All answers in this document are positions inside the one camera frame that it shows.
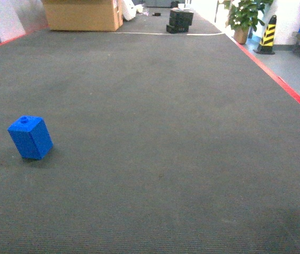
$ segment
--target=plant pot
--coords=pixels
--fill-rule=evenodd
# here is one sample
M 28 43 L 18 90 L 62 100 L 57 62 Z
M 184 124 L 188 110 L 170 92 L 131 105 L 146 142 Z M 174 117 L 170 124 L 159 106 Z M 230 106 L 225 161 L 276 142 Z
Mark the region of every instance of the plant pot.
M 242 29 L 238 28 L 235 30 L 234 33 L 234 39 L 237 41 L 239 44 L 245 44 L 246 39 L 248 38 L 248 33 L 249 33 L 249 28 Z

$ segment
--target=black box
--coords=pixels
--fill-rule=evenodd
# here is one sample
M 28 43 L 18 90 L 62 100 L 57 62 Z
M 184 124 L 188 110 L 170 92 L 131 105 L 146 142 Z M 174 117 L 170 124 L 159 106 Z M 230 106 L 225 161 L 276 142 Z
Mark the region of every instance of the black box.
M 189 32 L 189 26 L 173 26 L 166 25 L 166 31 L 168 33 L 187 33 Z
M 188 19 L 192 22 L 193 12 L 181 11 L 178 8 L 174 8 L 170 10 L 170 17 L 173 17 L 174 19 Z
M 175 19 L 169 18 L 169 25 L 187 27 L 191 25 L 191 21 L 188 19 Z

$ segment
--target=red floor stripe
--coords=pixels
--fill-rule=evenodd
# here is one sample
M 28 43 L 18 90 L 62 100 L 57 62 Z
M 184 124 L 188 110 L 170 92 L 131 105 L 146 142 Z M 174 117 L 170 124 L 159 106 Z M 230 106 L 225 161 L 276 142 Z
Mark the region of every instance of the red floor stripe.
M 292 98 L 294 98 L 298 103 L 300 103 L 300 95 L 295 92 L 281 77 L 277 76 L 272 70 L 270 70 L 266 65 L 263 64 L 259 59 L 253 56 L 244 46 L 237 43 L 233 38 L 231 38 L 237 46 L 251 59 L 253 60 L 262 70 L 264 70 L 278 85 L 280 85 Z
M 48 25 L 42 26 L 42 27 L 40 27 L 39 29 L 34 30 L 34 31 L 30 32 L 30 33 L 26 33 L 26 34 L 23 34 L 23 35 L 19 35 L 19 36 L 15 37 L 15 38 L 12 38 L 12 39 L 9 39 L 9 40 L 7 40 L 7 41 L 4 41 L 4 42 L 0 43 L 0 46 L 2 46 L 2 45 L 4 45 L 4 44 L 7 44 L 7 43 L 9 43 L 9 42 L 11 42 L 11 41 L 17 40 L 17 39 L 19 39 L 19 38 L 21 38 L 21 37 L 24 37 L 24 36 L 28 35 L 28 34 L 31 34 L 31 33 L 37 32 L 37 31 L 39 31 L 39 30 L 45 29 L 45 28 L 47 28 L 47 27 L 48 27 Z

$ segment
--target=yellow and black cone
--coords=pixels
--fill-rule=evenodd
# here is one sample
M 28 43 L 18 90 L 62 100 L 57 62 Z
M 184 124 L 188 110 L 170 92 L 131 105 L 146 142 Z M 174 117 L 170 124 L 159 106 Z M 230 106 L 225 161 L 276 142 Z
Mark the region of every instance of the yellow and black cone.
M 264 32 L 264 35 L 260 41 L 260 44 L 257 47 L 257 50 L 254 50 L 255 53 L 263 54 L 263 55 L 274 55 L 275 52 L 272 50 L 273 46 L 273 38 L 275 36 L 275 28 L 276 28 L 276 15 L 272 16 L 269 24 Z

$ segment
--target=blue toy block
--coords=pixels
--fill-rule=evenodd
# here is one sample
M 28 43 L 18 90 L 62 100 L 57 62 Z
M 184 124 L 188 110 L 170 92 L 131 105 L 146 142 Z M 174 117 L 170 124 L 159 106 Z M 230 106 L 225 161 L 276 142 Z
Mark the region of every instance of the blue toy block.
M 21 116 L 7 130 L 23 158 L 41 160 L 53 146 L 41 117 Z

